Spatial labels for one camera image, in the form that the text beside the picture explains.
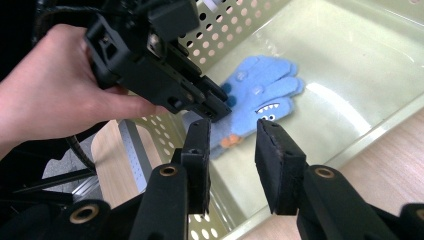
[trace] perforated basket wall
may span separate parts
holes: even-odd
[[[200,27],[179,39],[189,52],[189,58],[206,72],[240,42],[266,24],[289,0],[222,0],[212,12],[202,1],[197,1]],[[185,131],[179,115],[152,116],[137,120],[152,136],[164,163],[171,160],[175,148],[182,147]],[[231,229],[225,206],[211,192],[210,213],[189,218],[190,239],[221,239]]]

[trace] black cable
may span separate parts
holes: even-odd
[[[111,12],[105,11],[96,7],[88,7],[88,6],[55,6],[48,7],[41,11],[41,13],[36,17],[34,24],[34,37],[33,37],[33,45],[35,45],[45,34],[45,20],[47,17],[58,14],[58,13],[99,13],[102,15],[123,15],[128,13],[123,12]]]
[[[75,155],[79,158],[79,160],[89,169],[90,171],[96,173],[96,166],[90,160],[90,158],[85,154],[84,150],[82,150],[81,145],[76,136],[71,136],[65,138],[71,150],[75,153]]]

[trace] gray floor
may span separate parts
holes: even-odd
[[[91,154],[91,142],[93,141],[94,136],[87,138],[85,141],[81,142],[81,148],[84,150],[84,152],[87,154],[87,156],[90,159],[93,159]],[[75,154],[69,150],[65,153],[65,156],[62,160],[51,160],[44,171],[43,178],[56,176],[63,173],[68,173],[80,169],[86,168],[84,164],[81,163],[81,161],[75,156]],[[85,185],[91,186],[89,191],[81,192],[77,191],[76,194],[78,194],[77,199],[103,199],[102,192],[100,190],[100,186],[98,184],[97,177],[92,177],[90,179],[83,179],[79,181],[74,181],[67,184],[62,184],[60,186],[55,186],[52,188],[49,188],[47,190],[50,191],[56,191],[56,192],[66,192],[66,193],[72,193],[75,189],[77,189],[79,186],[82,186],[84,183]]]

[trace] bin floor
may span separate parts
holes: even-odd
[[[389,130],[384,123],[390,119],[412,114],[401,110],[424,92],[424,25],[390,9],[370,1],[291,1],[206,75],[223,82],[252,55],[295,62],[305,91],[294,98],[295,111],[279,124],[309,164],[347,160],[353,156],[340,155],[364,138],[370,144],[373,136]],[[251,136],[212,161],[221,178],[214,188],[228,190],[223,202],[235,202],[240,221],[266,207],[254,148]]]

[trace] basket hole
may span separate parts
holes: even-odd
[[[217,40],[218,38],[219,38],[219,34],[218,33],[212,34],[212,40]]]
[[[196,219],[197,222],[202,222],[202,218],[200,217],[199,214],[195,214],[194,219]]]
[[[188,47],[188,48],[193,47],[193,45],[194,45],[194,43],[193,43],[192,41],[188,41],[188,42],[187,42],[187,47]]]
[[[165,152],[166,155],[168,156],[171,155],[171,152],[168,149],[164,148],[163,151]]]
[[[238,18],[237,18],[237,17],[233,17],[233,18],[231,18],[231,23],[232,23],[232,24],[236,24],[236,23],[237,23],[237,21],[238,21]]]
[[[246,16],[247,15],[247,8],[243,8],[240,13],[241,13],[242,16]]]
[[[198,33],[196,34],[196,38],[197,38],[197,39],[202,39],[202,38],[203,38],[203,33],[198,32]]]
[[[222,26],[221,31],[222,32],[227,32],[228,31],[228,25]]]
[[[227,7],[227,9],[225,10],[228,14],[231,14],[233,12],[233,7],[229,6]]]
[[[256,18],[260,18],[261,16],[262,16],[262,12],[261,11],[258,10],[258,11],[255,12],[255,17]]]
[[[265,10],[269,10],[271,9],[271,3],[270,2],[266,2],[264,5]]]
[[[199,15],[199,19],[200,19],[200,21],[204,21],[206,19],[206,13],[201,13]]]
[[[209,239],[209,232],[206,229],[202,229],[202,235],[204,238]]]
[[[245,24],[246,24],[246,26],[252,25],[252,19],[250,19],[250,18],[246,19]]]
[[[197,234],[197,232],[196,231],[194,231],[194,230],[191,230],[191,237],[194,239],[194,240],[199,240],[199,235]]]
[[[206,25],[206,31],[212,31],[212,29],[213,29],[213,25],[212,24],[208,24],[208,25]]]
[[[211,233],[215,238],[218,238],[218,232],[215,230],[215,228],[211,228]]]
[[[222,17],[222,15],[216,16],[216,22],[218,22],[218,23],[222,22],[223,19],[224,18]]]

